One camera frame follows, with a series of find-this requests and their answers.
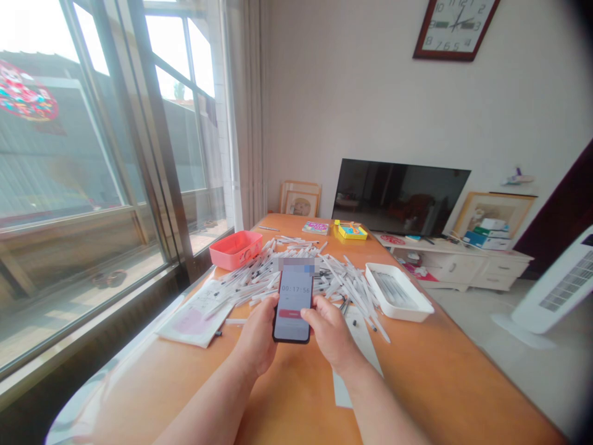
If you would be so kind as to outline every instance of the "smartphone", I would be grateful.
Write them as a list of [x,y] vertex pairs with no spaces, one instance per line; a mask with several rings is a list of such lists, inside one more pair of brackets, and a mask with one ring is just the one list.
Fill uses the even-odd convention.
[[309,323],[301,318],[302,308],[313,304],[313,258],[283,258],[280,276],[280,300],[276,306],[272,337],[284,343],[307,344]]

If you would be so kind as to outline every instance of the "white fan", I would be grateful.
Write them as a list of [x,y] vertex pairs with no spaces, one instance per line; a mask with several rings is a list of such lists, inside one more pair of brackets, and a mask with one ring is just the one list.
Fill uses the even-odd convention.
[[593,226],[585,230],[546,271],[509,318],[492,319],[527,345],[548,349],[555,344],[543,334],[593,290]]

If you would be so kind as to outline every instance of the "curtain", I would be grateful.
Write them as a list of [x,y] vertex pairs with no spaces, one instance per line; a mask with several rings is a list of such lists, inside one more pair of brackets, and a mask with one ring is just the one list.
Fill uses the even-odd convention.
[[221,0],[233,210],[237,231],[267,213],[268,0]]

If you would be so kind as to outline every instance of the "hand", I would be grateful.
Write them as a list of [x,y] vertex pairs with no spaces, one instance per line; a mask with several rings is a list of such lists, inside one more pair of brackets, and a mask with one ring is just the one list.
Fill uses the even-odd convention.
[[315,330],[319,349],[334,371],[343,377],[368,363],[354,342],[342,312],[321,295],[313,297],[313,306],[315,309],[301,309],[301,317]]
[[237,359],[238,365],[245,367],[245,371],[254,374],[256,378],[268,370],[276,355],[276,343],[272,339],[272,320],[279,297],[279,294],[269,296],[251,312],[231,353]]

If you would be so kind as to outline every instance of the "white cabinet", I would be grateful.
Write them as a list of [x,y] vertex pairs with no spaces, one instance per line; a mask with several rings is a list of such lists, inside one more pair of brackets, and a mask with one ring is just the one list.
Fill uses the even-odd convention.
[[421,254],[423,266],[438,280],[420,280],[420,285],[427,289],[458,289],[465,292],[469,286],[473,286],[509,290],[533,260],[513,250],[483,250],[452,244],[444,239],[434,239],[434,244],[430,244],[425,240],[410,242],[404,237],[393,235],[406,244],[392,244],[383,240],[381,233],[373,234],[395,257],[405,260],[409,250]]
[[439,277],[440,281],[468,284],[484,264],[484,258],[476,255],[447,255],[447,262]]

